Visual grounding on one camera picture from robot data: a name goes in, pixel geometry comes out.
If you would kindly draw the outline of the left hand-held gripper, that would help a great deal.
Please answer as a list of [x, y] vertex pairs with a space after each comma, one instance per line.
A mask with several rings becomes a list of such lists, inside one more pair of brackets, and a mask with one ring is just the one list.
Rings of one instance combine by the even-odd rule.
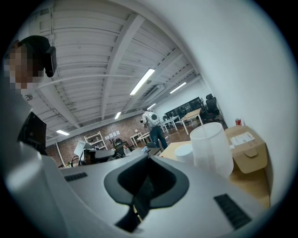
[[[95, 150], [95, 147], [84, 141], [78, 142], [74, 150], [74, 153], [75, 155], [78, 156], [80, 165], [86, 165], [86, 163], [84, 162], [84, 156], [83, 156], [84, 149]], [[114, 150], [96, 150], [95, 151], [96, 162], [107, 162], [109, 159], [112, 159], [115, 156], [116, 156], [116, 152]]]

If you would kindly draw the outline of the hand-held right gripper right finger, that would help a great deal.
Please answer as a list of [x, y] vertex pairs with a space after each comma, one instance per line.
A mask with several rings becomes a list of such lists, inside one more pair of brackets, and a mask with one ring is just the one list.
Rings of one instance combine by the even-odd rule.
[[[159, 161], [183, 172], [190, 185], [173, 206], [149, 211], [139, 226], [141, 238], [248, 238], [260, 231], [274, 212], [218, 174], [172, 159], [159, 158]], [[237, 230], [232, 227], [214, 199], [224, 194], [251, 222]]]

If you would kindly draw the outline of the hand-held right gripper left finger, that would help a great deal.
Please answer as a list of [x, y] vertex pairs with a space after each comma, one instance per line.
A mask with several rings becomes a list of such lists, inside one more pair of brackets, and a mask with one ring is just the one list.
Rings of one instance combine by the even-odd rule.
[[134, 195], [121, 182], [136, 188], [141, 180], [138, 162], [148, 154], [135, 154], [94, 165], [62, 169], [72, 194], [70, 237], [72, 238], [148, 238], [133, 210]]

